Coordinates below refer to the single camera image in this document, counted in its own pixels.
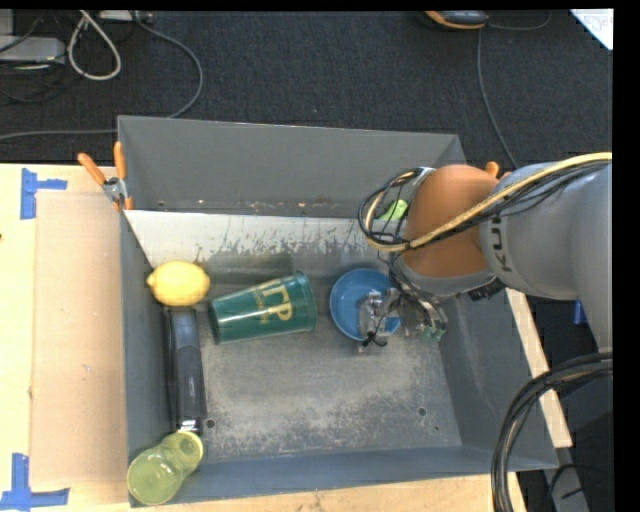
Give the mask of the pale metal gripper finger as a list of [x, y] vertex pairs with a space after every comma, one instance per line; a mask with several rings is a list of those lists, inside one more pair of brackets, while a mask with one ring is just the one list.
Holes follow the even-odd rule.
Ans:
[[385, 326], [385, 315], [382, 310], [383, 295], [371, 290], [358, 305], [358, 330], [361, 335], [376, 335]]
[[369, 341], [376, 346], [386, 346], [388, 338], [400, 326], [398, 305], [382, 306], [379, 304], [371, 307], [369, 314]]

